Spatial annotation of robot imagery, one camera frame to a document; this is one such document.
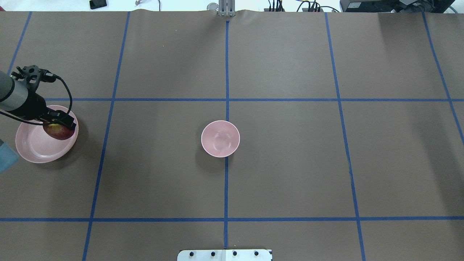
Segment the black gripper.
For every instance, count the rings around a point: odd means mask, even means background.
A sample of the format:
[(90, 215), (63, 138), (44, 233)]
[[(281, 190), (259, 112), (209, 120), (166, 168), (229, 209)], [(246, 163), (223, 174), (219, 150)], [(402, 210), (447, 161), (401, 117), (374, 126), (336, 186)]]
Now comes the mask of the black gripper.
[(45, 99), (34, 92), (29, 92), (25, 102), (21, 105), (21, 119), (49, 122), (50, 126), (59, 125), (70, 131), (74, 131), (77, 126), (74, 123), (74, 117), (69, 112), (49, 111)]

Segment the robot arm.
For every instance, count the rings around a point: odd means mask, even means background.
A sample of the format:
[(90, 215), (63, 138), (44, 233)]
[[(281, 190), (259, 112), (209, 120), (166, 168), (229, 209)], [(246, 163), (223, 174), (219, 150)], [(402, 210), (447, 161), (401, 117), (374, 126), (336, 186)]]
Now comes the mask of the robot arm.
[[(60, 81), (69, 97), (69, 105), (48, 105), (37, 94), (41, 82)], [(1, 141), (1, 172), (22, 157), (28, 162), (52, 162), (75, 145), (79, 123), (71, 111), (73, 98), (65, 81), (48, 70), (29, 66), (7, 75), (1, 72), (1, 114), (20, 122), (15, 149)]]

